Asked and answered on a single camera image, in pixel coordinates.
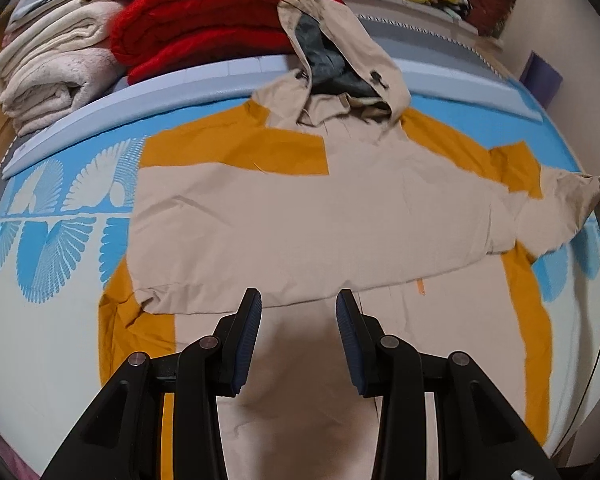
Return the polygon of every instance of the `folded blanket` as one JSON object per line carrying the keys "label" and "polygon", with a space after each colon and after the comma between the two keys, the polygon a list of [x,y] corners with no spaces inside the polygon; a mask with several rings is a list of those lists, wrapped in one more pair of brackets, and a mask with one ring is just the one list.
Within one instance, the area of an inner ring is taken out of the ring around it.
{"label": "folded blanket", "polygon": [[100,97],[123,72],[107,48],[47,52],[14,74],[1,94],[2,110],[24,136]]}
{"label": "folded blanket", "polygon": [[186,66],[286,54],[279,1],[135,0],[114,20],[111,51],[131,67],[130,84]]}
{"label": "folded blanket", "polygon": [[0,52],[0,102],[19,70],[46,54],[80,50],[109,35],[109,22],[124,8],[120,1],[72,0],[24,30]]}

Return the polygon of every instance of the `metal bolt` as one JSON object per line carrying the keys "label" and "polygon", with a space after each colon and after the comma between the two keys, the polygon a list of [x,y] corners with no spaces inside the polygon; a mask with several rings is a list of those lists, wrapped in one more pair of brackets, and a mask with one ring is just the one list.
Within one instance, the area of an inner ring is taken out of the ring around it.
{"label": "metal bolt", "polygon": [[213,335],[206,335],[200,340],[200,348],[209,350],[218,346],[218,338]]}
{"label": "metal bolt", "polygon": [[451,360],[455,362],[458,366],[467,366],[471,362],[469,356],[464,352],[456,352],[451,357]]}
{"label": "metal bolt", "polygon": [[398,341],[397,337],[394,337],[392,335],[384,335],[380,340],[380,344],[385,348],[398,348],[400,341]]}
{"label": "metal bolt", "polygon": [[142,352],[133,352],[129,356],[129,364],[132,366],[140,366],[142,363],[146,361],[146,355]]}

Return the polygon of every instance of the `orange fabric panel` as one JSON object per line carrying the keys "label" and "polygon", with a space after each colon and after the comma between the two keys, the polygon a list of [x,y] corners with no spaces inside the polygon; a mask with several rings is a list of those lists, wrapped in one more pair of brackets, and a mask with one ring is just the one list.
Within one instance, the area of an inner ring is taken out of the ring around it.
{"label": "orange fabric panel", "polygon": [[531,269],[534,260],[531,254],[517,242],[501,258],[525,342],[525,423],[536,440],[544,444],[549,433],[549,376],[553,351],[551,320],[542,306],[538,281]]}
{"label": "orange fabric panel", "polygon": [[[526,191],[531,198],[542,198],[541,167],[524,142],[486,150],[451,126],[414,108],[404,111],[401,123],[411,140],[446,156],[458,168],[500,182],[510,191]],[[542,306],[532,263],[532,256],[520,243],[502,255],[511,302],[526,350],[525,423],[538,442],[544,444],[549,430],[552,329]]]}
{"label": "orange fabric panel", "polygon": [[526,191],[542,198],[540,164],[524,142],[486,150],[451,126],[413,108],[402,115],[402,128],[411,140],[439,155],[458,168],[500,182],[510,191]]}
{"label": "orange fabric panel", "polygon": [[253,101],[181,124],[146,140],[140,168],[221,162],[279,174],[329,174],[321,136],[264,126],[266,110]]}
{"label": "orange fabric panel", "polygon": [[[104,385],[133,352],[161,357],[176,351],[175,316],[143,312],[134,296],[123,258],[107,284],[98,308],[100,382]],[[164,398],[162,412],[162,480],[173,478],[173,396]]]}

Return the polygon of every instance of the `jacket hood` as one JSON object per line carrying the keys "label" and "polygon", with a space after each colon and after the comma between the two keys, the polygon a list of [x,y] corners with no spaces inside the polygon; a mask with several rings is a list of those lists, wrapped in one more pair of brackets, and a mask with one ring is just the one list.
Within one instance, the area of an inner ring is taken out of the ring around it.
{"label": "jacket hood", "polygon": [[278,17],[301,69],[253,93],[267,124],[318,126],[350,113],[395,124],[411,103],[400,69],[349,7],[334,0],[281,0]]}

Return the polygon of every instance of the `cable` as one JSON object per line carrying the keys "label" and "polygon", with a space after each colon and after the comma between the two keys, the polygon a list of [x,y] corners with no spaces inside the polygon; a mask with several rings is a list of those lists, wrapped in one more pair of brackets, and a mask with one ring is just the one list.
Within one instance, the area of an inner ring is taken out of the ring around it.
{"label": "cable", "polygon": [[596,356],[596,361],[593,363],[593,370],[591,370],[591,375],[589,376],[589,381],[587,381],[587,386],[584,387],[584,392],[582,394],[582,398],[580,399],[580,403],[578,404],[578,407],[576,408],[576,412],[573,414],[573,419],[571,419],[571,423],[569,424],[567,431],[564,432],[564,435],[560,439],[560,442],[558,442],[558,445],[555,447],[556,451],[558,451],[560,449],[560,446],[562,445],[564,439],[567,437],[567,435],[571,431],[571,428],[573,427],[573,425],[576,422],[576,418],[578,417],[578,412],[580,411],[580,408],[582,407],[582,405],[584,403],[584,399],[587,397],[587,391],[589,391],[589,386],[591,384],[591,381],[593,380],[593,374],[595,373],[596,367],[598,366],[598,361],[600,361],[600,348],[598,348],[598,355]]}

